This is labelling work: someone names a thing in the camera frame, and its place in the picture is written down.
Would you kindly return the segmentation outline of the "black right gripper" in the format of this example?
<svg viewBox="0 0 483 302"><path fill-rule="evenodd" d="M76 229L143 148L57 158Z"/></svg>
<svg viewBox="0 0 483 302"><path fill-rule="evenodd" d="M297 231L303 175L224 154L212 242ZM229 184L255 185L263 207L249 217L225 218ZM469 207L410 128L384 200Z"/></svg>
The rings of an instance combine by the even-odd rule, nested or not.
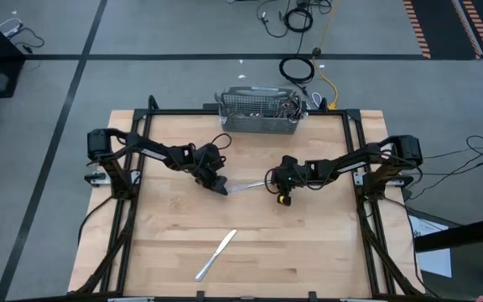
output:
<svg viewBox="0 0 483 302"><path fill-rule="evenodd" d="M281 163L272 171L272 176L267 177L266 186L276 186L277 203L282 206L291 206L290 193L296 187L306 186L306 177L301 173L302 166L296 163Z"/></svg>

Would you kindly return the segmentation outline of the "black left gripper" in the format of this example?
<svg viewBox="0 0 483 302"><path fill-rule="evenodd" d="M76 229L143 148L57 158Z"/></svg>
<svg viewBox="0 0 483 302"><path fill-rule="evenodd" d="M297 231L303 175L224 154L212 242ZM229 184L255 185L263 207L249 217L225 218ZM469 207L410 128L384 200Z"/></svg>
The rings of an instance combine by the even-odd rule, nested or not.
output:
<svg viewBox="0 0 483 302"><path fill-rule="evenodd" d="M227 178L217 173L223 167L224 163L222 160L202 160L190 170L190 173L195 177L195 181L199 185L210 188L215 193L228 195L228 189L226 188Z"/></svg>

